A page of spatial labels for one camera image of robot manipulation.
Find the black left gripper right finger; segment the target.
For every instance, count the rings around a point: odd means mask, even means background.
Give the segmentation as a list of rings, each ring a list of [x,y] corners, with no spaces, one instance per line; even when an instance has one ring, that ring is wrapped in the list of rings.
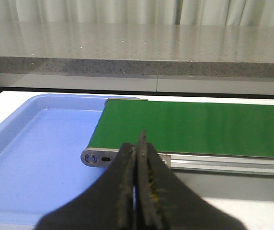
[[[188,188],[161,160],[146,132],[136,144],[137,229],[244,230],[238,219]]]

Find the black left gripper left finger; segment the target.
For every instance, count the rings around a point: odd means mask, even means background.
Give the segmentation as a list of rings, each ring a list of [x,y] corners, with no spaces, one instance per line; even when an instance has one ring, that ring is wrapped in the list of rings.
[[[134,229],[135,150],[124,143],[107,170],[85,192],[46,214],[37,230]]]

